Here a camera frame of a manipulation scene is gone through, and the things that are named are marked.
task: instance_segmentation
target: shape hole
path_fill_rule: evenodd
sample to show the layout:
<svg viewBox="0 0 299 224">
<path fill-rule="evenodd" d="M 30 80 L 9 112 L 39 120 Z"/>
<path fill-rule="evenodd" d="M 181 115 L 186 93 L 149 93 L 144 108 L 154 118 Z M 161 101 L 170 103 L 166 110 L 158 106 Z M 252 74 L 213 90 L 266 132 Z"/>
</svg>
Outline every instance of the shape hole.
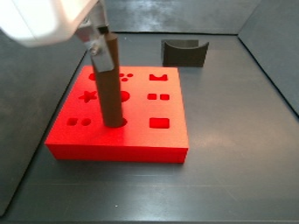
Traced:
<svg viewBox="0 0 299 224">
<path fill-rule="evenodd" d="M 164 74 L 161 77 L 156 77 L 153 74 L 149 74 L 149 81 L 168 81 L 166 74 Z"/>
<path fill-rule="evenodd" d="M 66 125 L 74 126 L 77 124 L 78 118 L 69 118 L 66 121 Z"/>
<path fill-rule="evenodd" d="M 95 75 L 93 73 L 89 74 L 87 78 L 94 81 L 95 80 Z"/>
<path fill-rule="evenodd" d="M 87 125 L 90 124 L 90 120 L 89 120 L 87 118 L 83 118 L 83 119 L 81 120 L 79 124 L 81 124 L 82 126 L 87 126 Z"/>
<path fill-rule="evenodd" d="M 162 101 L 169 101 L 169 95 L 168 94 L 160 94 L 160 99 Z"/>
<path fill-rule="evenodd" d="M 126 119 L 125 118 L 122 118 L 122 124 L 121 124 L 121 126 L 119 127 L 124 127 L 126 125 Z"/>
<path fill-rule="evenodd" d="M 121 102 L 125 102 L 129 99 L 129 93 L 126 91 L 119 91 Z"/>
<path fill-rule="evenodd" d="M 148 94 L 146 100 L 156 100 L 156 94 Z"/>
<path fill-rule="evenodd" d="M 97 91 L 93 91 L 93 92 L 89 92 L 89 91 L 83 91 L 83 95 L 78 97 L 79 100 L 83 100 L 83 102 L 89 102 L 90 100 L 95 100 L 97 97 L 95 97 L 95 92 Z"/>
<path fill-rule="evenodd" d="M 169 129 L 169 119 L 168 118 L 149 118 L 149 128 L 150 129 Z"/>
</svg>

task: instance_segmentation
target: enclosure floor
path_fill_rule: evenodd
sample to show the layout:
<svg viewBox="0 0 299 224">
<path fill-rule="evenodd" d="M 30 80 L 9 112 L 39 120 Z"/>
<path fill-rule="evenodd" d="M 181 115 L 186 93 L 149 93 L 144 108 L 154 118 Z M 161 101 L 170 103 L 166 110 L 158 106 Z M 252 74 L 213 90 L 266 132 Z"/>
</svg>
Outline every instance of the enclosure floor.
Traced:
<svg viewBox="0 0 299 224">
<path fill-rule="evenodd" d="M 184 164 L 57 161 L 41 144 L 2 220 L 299 221 L 297 118 L 246 49 L 234 36 L 121 34 L 121 66 L 158 67 L 161 39 L 209 41 L 204 67 L 178 70 Z"/>
</svg>

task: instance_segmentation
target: metal panel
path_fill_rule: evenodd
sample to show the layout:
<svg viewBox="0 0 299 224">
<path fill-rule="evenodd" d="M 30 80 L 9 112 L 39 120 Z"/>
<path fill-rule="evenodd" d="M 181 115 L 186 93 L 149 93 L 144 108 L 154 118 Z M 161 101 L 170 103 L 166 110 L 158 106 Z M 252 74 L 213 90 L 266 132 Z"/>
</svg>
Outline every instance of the metal panel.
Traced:
<svg viewBox="0 0 299 224">
<path fill-rule="evenodd" d="M 0 32 L 0 215 L 21 181 L 43 129 L 83 55 L 71 39 L 38 48 Z"/>
<path fill-rule="evenodd" d="M 299 1 L 262 0 L 238 37 L 299 114 Z"/>
<path fill-rule="evenodd" d="M 121 65 L 160 66 L 161 39 L 209 41 L 204 67 L 180 68 L 185 163 L 55 161 L 41 145 L 6 221 L 299 220 L 299 122 L 246 49 L 230 36 L 121 34 Z"/>
<path fill-rule="evenodd" d="M 260 0 L 107 0 L 114 32 L 237 34 Z"/>
</svg>

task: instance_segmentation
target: red shape sorter board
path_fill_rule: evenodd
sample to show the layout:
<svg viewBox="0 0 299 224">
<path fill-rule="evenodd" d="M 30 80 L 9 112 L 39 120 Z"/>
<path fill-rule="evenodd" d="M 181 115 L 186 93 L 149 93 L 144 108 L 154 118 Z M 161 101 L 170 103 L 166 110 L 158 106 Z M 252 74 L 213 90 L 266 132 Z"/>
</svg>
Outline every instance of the red shape sorter board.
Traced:
<svg viewBox="0 0 299 224">
<path fill-rule="evenodd" d="M 121 66 L 125 125 L 102 125 L 91 66 L 85 66 L 45 140 L 57 159 L 182 163 L 188 136 L 176 68 Z"/>
</svg>

